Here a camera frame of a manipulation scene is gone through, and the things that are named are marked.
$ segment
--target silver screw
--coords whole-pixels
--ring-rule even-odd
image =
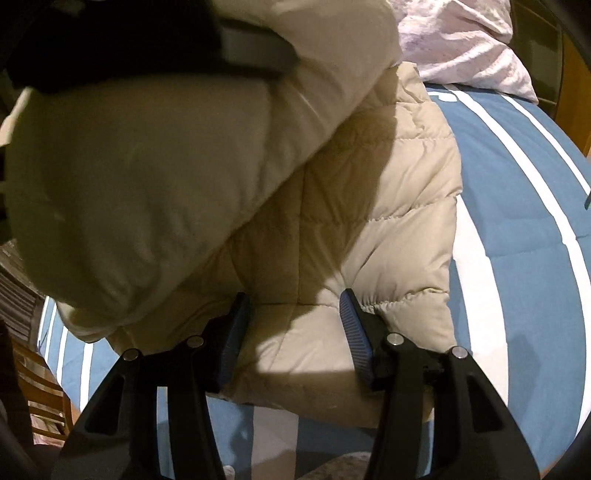
[[[462,359],[468,356],[468,350],[466,350],[462,346],[455,346],[454,348],[452,348],[452,354],[454,357]]]
[[[194,335],[187,339],[187,346],[189,348],[200,348],[204,343],[205,340],[203,340],[203,337],[200,337],[199,335]]]
[[[398,346],[404,343],[404,337],[399,333],[389,333],[386,340],[390,345]]]
[[[136,348],[130,348],[123,352],[123,360],[126,362],[133,362],[139,357],[139,350]]]

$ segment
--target striped bed sheet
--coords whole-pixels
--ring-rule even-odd
[[[450,264],[456,337],[491,379],[541,470],[571,444],[591,410],[591,166],[527,101],[488,90],[428,85],[462,154],[464,191]],[[38,347],[84,408],[117,357],[86,345],[47,299]],[[158,398],[161,471],[173,478],[164,393]],[[236,480],[293,480],[330,460],[370,451],[374,430],[210,399],[222,461]],[[433,425],[423,428],[429,469]]]

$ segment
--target patterned fabric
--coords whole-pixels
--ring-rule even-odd
[[[463,162],[450,266],[457,340],[508,403],[543,470],[568,448],[591,408],[591,214],[583,207],[591,166],[526,101],[468,87],[428,91]],[[39,348],[82,408],[116,361],[105,340],[85,345],[64,329],[52,300]],[[163,398],[161,468],[171,476]],[[371,450],[375,434],[220,400],[209,407],[222,461],[236,480],[349,479],[344,472],[363,470],[358,453]],[[420,472],[429,469],[432,435],[426,424]]]
[[[390,0],[404,60],[424,82],[463,83],[537,102],[530,74],[507,46],[509,0]]]

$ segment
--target wooden headboard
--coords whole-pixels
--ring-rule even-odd
[[[529,71],[540,107],[588,155],[591,72],[554,15],[539,0],[511,0],[511,48]]]

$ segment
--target pink pillow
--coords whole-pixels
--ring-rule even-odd
[[[530,74],[507,46],[509,0],[390,0],[404,60],[424,82],[463,83],[538,102]]]

